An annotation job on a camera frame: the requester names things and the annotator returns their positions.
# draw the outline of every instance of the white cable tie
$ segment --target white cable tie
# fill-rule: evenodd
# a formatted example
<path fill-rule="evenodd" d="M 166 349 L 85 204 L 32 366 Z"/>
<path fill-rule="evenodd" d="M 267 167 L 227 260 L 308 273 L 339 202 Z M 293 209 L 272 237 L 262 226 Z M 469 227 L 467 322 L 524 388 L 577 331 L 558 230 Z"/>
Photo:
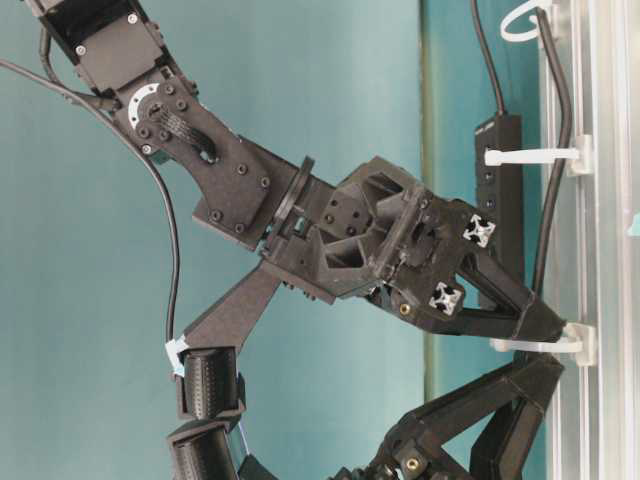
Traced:
<path fill-rule="evenodd" d="M 180 354 L 189 349 L 189 345 L 185 341 L 184 335 L 178 340 L 171 340 L 164 345 L 167 356 L 173 367 L 173 374 L 184 378 L 184 365 L 180 361 Z"/>
<path fill-rule="evenodd" d="M 567 323 L 562 337 L 555 343 L 525 342 L 501 338 L 492 338 L 489 343 L 498 352 L 570 353 L 579 367 L 594 366 L 597 359 L 596 328 L 582 323 Z"/>
<path fill-rule="evenodd" d="M 529 30 L 528 32 L 523 33 L 511 33 L 508 31 L 508 28 L 511 26 L 513 22 L 515 22 L 518 18 L 525 15 L 530 10 L 534 8 L 540 7 L 544 9 L 548 9 L 553 5 L 553 0 L 529 0 L 528 2 L 523 3 L 516 9 L 514 9 L 511 13 L 509 13 L 502 23 L 500 24 L 500 35 L 507 42 L 528 42 L 529 40 L 533 40 L 537 38 L 540 34 L 540 30 L 538 28 L 538 20 L 537 17 L 531 16 L 529 17 L 529 21 L 535 25 L 535 28 Z"/>
<path fill-rule="evenodd" d="M 513 152 L 487 150 L 484 154 L 484 163 L 487 167 L 499 167 L 504 163 L 517 165 L 553 164 L 561 158 L 579 160 L 580 150 L 577 148 L 543 148 Z"/>
<path fill-rule="evenodd" d="M 244 427 L 242 426 L 242 421 L 238 421 L 238 431 L 240 432 L 240 438 L 242 439 L 242 446 L 244 447 L 245 456 L 251 455 L 251 450 L 249 450 L 249 442 L 247 442 L 247 436 L 244 433 Z"/>

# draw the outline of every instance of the cable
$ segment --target cable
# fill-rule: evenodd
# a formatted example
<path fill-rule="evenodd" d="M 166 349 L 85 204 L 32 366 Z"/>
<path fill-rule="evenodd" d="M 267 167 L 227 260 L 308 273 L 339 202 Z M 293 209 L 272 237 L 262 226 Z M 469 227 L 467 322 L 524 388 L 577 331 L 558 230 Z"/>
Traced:
<path fill-rule="evenodd" d="M 51 33 L 49 33 L 49 31 L 44 27 L 42 27 L 40 31 L 39 55 L 40 55 L 40 63 L 42 64 L 42 68 L 47 74 L 47 77 L 49 77 L 49 80 L 52 83 L 55 83 L 56 85 L 64 86 L 63 83 L 60 81 L 60 78 L 58 77 L 58 75 L 56 75 L 56 72 L 53 69 L 53 66 L 51 65 L 51 58 L 50 58 L 51 57 Z M 115 99 L 96 97 L 94 95 L 87 95 L 79 92 L 74 92 L 74 93 L 77 96 L 83 98 L 89 104 L 91 104 L 91 106 L 100 110 L 115 112 L 121 106 L 120 102 L 118 102 L 118 100 L 115 100 Z M 72 104 L 78 105 L 78 103 L 68 95 L 64 95 L 64 98 L 67 100 L 70 100 Z"/>
<path fill-rule="evenodd" d="M 156 186 L 160 190 L 162 194 L 162 200 L 164 203 L 165 213 L 167 215 L 167 220 L 169 221 L 169 231 L 170 231 L 170 240 L 171 240 L 171 253 L 173 257 L 173 271 L 171 274 L 171 288 L 169 293 L 169 305 L 167 308 L 167 320 L 165 324 L 165 333 L 166 333 L 166 341 L 169 342 L 173 340 L 173 326 L 175 319 L 175 310 L 176 310 L 176 299 L 178 296 L 178 283 L 180 280 L 180 244 L 178 241 L 178 228 L 176 226 L 176 217 L 175 212 L 173 210 L 173 203 L 171 201 L 171 195 L 169 194 L 169 190 L 167 189 L 167 185 L 164 183 L 164 180 L 160 176 L 160 173 L 153 165 L 151 160 L 142 155 L 138 150 L 138 147 L 127 138 L 122 132 L 120 132 L 115 125 L 109 120 L 104 113 L 98 110 L 95 106 L 93 106 L 90 102 L 84 99 L 82 96 L 78 95 L 76 92 L 69 90 L 62 85 L 58 85 L 54 82 L 51 82 L 35 73 L 22 68 L 18 65 L 15 65 L 6 60 L 0 59 L 0 67 L 7 68 L 18 75 L 21 75 L 43 87 L 48 88 L 54 92 L 59 93 L 65 97 L 70 98 L 71 100 L 78 103 L 78 105 L 84 107 L 87 111 L 93 114 L 94 117 L 98 119 L 100 123 L 105 125 L 111 132 L 122 142 L 124 143 L 129 150 L 133 152 L 138 160 L 142 162 L 145 168 L 149 171 L 153 180 L 156 183 Z"/>
<path fill-rule="evenodd" d="M 504 106 L 504 97 L 502 95 L 502 88 L 500 87 L 500 80 L 496 72 L 496 66 L 493 63 L 491 57 L 491 51 L 487 44 L 487 37 L 484 34 L 482 28 L 482 22 L 480 20 L 480 12 L 478 11 L 478 0 L 471 0 L 471 13 L 473 14 L 473 25 L 476 29 L 476 35 L 478 36 L 478 43 L 480 43 L 480 49 L 482 50 L 482 56 L 487 64 L 487 70 L 489 72 L 489 79 L 491 80 L 491 86 L 493 87 L 493 93 L 496 96 L 496 107 L 498 109 L 497 115 L 502 116 L 507 113 Z"/>
<path fill-rule="evenodd" d="M 560 125 L 558 148 L 569 148 L 571 131 L 573 129 L 571 93 L 562 70 L 562 64 L 558 58 L 558 52 L 556 51 L 547 13 L 542 8 L 536 8 L 536 16 L 538 18 L 540 37 L 542 38 L 544 50 L 547 54 L 547 58 L 549 59 L 549 68 L 551 69 L 551 74 L 553 75 L 553 80 L 556 84 L 558 97 L 560 99 L 562 120 Z M 562 182 L 565 164 L 566 159 L 556 160 L 551 171 L 549 186 L 547 187 L 547 196 L 542 210 L 542 221 L 540 223 L 540 235 L 538 237 L 538 247 L 536 250 L 532 284 L 533 291 L 538 295 L 542 293 L 547 253 L 549 250 L 549 239 L 551 237 L 551 226 L 553 224 L 553 215 L 555 212 L 556 202 L 558 200 L 558 192 L 560 191 L 560 183 Z"/>

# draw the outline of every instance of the robotic arm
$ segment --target robotic arm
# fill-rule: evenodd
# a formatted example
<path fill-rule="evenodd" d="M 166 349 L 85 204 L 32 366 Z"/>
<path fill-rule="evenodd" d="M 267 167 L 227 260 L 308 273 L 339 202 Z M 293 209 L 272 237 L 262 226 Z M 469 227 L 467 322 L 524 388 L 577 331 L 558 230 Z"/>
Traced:
<path fill-rule="evenodd" d="M 437 197 L 382 158 L 332 186 L 237 136 L 197 100 L 137 0 L 26 0 L 114 125 L 157 162 L 180 163 L 202 200 L 194 218 L 259 251 L 255 270 L 168 343 L 178 413 L 169 436 L 177 480 L 274 478 L 253 457 L 239 472 L 225 435 L 244 411 L 236 358 L 281 284 L 329 304 L 361 297 L 416 327 L 447 335 L 556 341 L 565 322 L 490 255 L 496 225 Z M 464 307 L 467 280 L 495 304 Z M 519 478 L 562 367 L 523 357 L 407 414 L 365 469 L 336 479 Z M 442 444 L 496 412 L 471 473 Z"/>

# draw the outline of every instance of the white tape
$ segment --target white tape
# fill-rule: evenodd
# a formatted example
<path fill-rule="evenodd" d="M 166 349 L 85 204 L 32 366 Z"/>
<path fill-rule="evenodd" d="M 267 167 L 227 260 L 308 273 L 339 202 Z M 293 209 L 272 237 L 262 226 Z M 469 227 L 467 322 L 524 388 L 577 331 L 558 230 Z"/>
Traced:
<path fill-rule="evenodd" d="M 173 374 L 179 377 L 184 377 L 184 365 L 180 361 L 180 354 L 189 349 L 189 345 L 185 342 L 184 335 L 178 340 L 171 340 L 164 345 L 167 351 L 167 356 L 173 367 Z"/>

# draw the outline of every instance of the cable tie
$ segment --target cable tie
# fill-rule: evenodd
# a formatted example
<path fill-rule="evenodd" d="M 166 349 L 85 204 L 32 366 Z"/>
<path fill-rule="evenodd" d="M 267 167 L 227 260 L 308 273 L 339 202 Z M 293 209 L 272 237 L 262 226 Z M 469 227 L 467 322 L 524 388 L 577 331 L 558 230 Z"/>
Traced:
<path fill-rule="evenodd" d="M 528 2 L 523 3 L 504 17 L 504 20 L 502 20 L 502 23 L 500 24 L 500 35 L 507 42 L 515 43 L 528 42 L 529 40 L 538 38 L 540 30 L 538 28 L 538 20 L 535 15 L 529 17 L 529 21 L 535 25 L 535 28 L 528 32 L 511 33 L 508 31 L 508 28 L 513 22 L 534 8 L 544 8 L 547 10 L 551 8 L 551 5 L 553 5 L 553 0 L 529 0 Z"/>
<path fill-rule="evenodd" d="M 559 159 L 568 160 L 567 175 L 577 177 L 593 173 L 593 137 L 581 135 L 576 139 L 576 148 L 546 148 L 502 152 L 488 149 L 484 163 L 488 167 L 511 165 L 554 164 Z"/>
<path fill-rule="evenodd" d="M 523 342 L 492 338 L 491 347 L 498 352 L 521 351 L 537 353 L 568 353 L 579 367 L 592 367 L 597 364 L 598 335 L 596 327 L 583 323 L 567 323 L 563 335 L 555 343 Z"/>

